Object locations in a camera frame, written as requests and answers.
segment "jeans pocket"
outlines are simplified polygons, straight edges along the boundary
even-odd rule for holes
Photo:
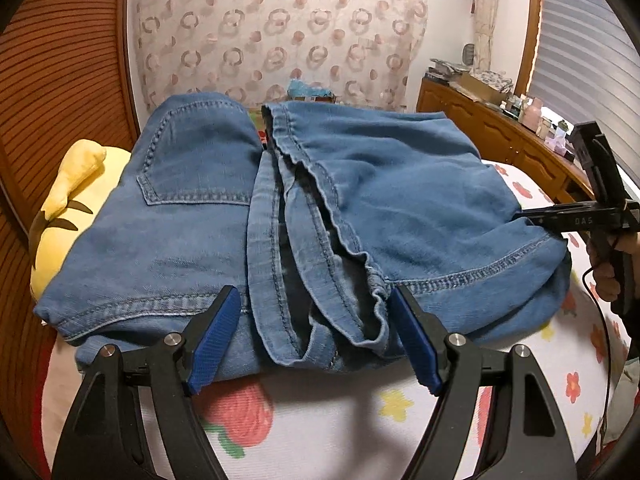
[[[136,180],[147,205],[248,206],[262,147],[249,115],[219,94],[168,107]]]

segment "blue gripper pad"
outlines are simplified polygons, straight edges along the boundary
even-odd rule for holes
[[[438,373],[435,349],[397,287],[391,291],[387,309],[398,330],[415,377],[422,386],[429,389],[431,395],[438,396],[442,392],[444,383]]]
[[[240,319],[240,293],[233,287],[193,353],[187,386],[191,395],[211,384]]]

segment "window blind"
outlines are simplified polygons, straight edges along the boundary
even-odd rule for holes
[[[605,0],[543,0],[529,96],[567,121],[598,121],[640,185],[640,56]]]

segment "jeans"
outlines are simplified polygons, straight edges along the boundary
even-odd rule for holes
[[[242,298],[218,380],[273,364],[353,371],[402,356],[386,315],[409,287],[452,332],[487,341],[559,308],[566,242],[527,219],[443,114],[174,96],[36,313],[80,365],[180,332],[223,285]]]

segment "wooden cabinet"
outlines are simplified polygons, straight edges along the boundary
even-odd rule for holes
[[[521,124],[448,86],[423,79],[417,111],[443,111],[469,136],[482,158],[524,171],[556,203],[593,200],[586,175],[575,165]]]

